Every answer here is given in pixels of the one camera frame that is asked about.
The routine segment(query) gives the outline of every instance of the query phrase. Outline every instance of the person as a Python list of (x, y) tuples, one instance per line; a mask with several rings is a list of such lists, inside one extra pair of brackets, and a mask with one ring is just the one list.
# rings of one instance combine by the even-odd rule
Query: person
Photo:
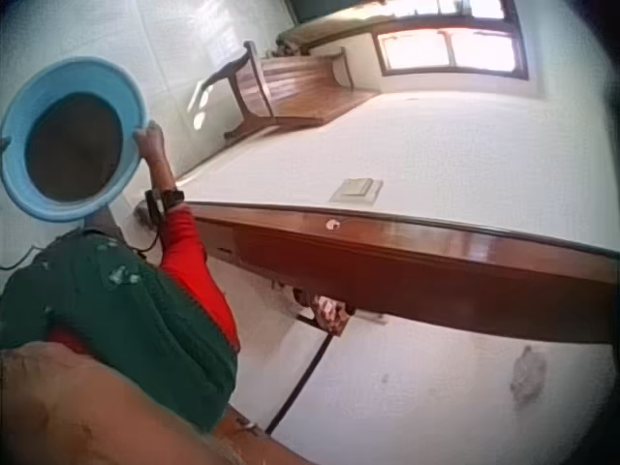
[[(134, 138), (153, 188), (178, 192), (161, 128)], [(159, 268), (87, 221), (9, 279), (0, 419), (19, 463), (220, 463), (199, 435), (224, 414), (240, 345), (190, 208), (172, 197)]]

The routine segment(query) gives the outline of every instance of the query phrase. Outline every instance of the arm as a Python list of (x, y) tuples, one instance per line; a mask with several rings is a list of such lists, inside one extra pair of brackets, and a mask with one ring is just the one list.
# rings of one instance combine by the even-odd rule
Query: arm
[[(151, 122), (145, 130), (136, 133), (135, 139), (140, 155), (148, 165), (153, 188), (160, 191), (176, 189), (162, 129)], [(233, 314), (206, 267), (206, 254), (196, 222), (185, 202), (167, 212), (160, 234), (164, 252), (161, 268), (189, 291), (205, 314), (238, 349)]]

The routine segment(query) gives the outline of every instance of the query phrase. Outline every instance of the window frame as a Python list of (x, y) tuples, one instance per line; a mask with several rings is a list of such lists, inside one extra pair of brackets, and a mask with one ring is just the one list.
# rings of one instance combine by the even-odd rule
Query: window frame
[[(503, 19), (479, 18), (470, 15), (416, 15), (409, 16), (394, 21), (375, 24), (372, 28), (371, 35), (381, 74), (384, 77), (402, 76), (402, 75), (418, 75), (428, 73), (460, 73), (460, 74), (476, 74), (490, 75), (505, 78), (517, 78), (528, 80), (529, 70), (527, 59), (525, 57), (525, 47), (523, 45), (523, 35), (519, 25), (518, 16), (514, 0), (500, 0), (504, 10), (505, 17)], [(393, 34), (396, 32), (416, 31), (420, 29), (476, 29), (490, 33), (508, 34), (512, 38), (512, 49), (514, 50), (515, 67), (513, 71), (495, 71), (485, 70), (481, 68), (470, 68), (464, 66), (433, 66), (425, 68), (400, 68), (390, 69), (387, 59), (384, 57), (384, 50), (379, 40), (379, 36), (384, 34)], [(448, 42), (448, 54), (450, 62), (453, 62), (453, 49)]]

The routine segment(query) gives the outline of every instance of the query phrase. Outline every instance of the wooden surface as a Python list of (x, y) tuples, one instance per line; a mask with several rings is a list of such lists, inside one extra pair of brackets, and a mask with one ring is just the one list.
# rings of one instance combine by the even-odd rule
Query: wooden surface
[[(202, 86), (226, 78), (243, 115), (243, 122), (226, 133), (229, 142), (269, 126), (284, 130), (324, 125), (358, 107), (378, 92), (353, 89), (344, 50), (332, 56), (259, 58), (251, 42), (245, 55), (226, 65)], [(349, 87), (334, 75), (334, 61), (343, 60)]]
[(610, 340), (613, 252), (368, 213), (192, 208), (208, 254), (355, 308), (508, 337)]
[(248, 429), (248, 423), (247, 418), (229, 407), (213, 431), (213, 437), (236, 453), (246, 465), (313, 465), (271, 439), (258, 426)]

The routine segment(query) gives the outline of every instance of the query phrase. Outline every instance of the white floor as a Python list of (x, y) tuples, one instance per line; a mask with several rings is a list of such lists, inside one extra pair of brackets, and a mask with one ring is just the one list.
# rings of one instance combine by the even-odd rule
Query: white floor
[[(181, 174), (216, 152), (223, 133), (240, 121), (228, 85), (221, 83), (195, 130), (187, 108), (197, 83), (239, 55), (243, 41), (265, 51), (291, 26), (282, 0), (19, 0), (0, 24), (0, 117), (21, 85), (45, 66), (71, 56), (102, 57), (136, 79), (149, 115), (164, 127), (173, 170)], [(121, 222), (148, 185), (140, 167), (113, 205)], [(0, 187), (0, 265), (73, 226), (27, 217)], [(7, 274), (0, 271), (0, 290)]]

